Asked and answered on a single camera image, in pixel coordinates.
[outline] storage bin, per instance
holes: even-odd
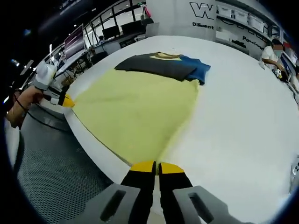
[[[249,25],[263,33],[264,23],[252,15],[249,15]]]
[[[223,6],[218,6],[219,15],[232,17],[232,10]]]
[[[235,19],[248,24],[248,14],[235,10]]]

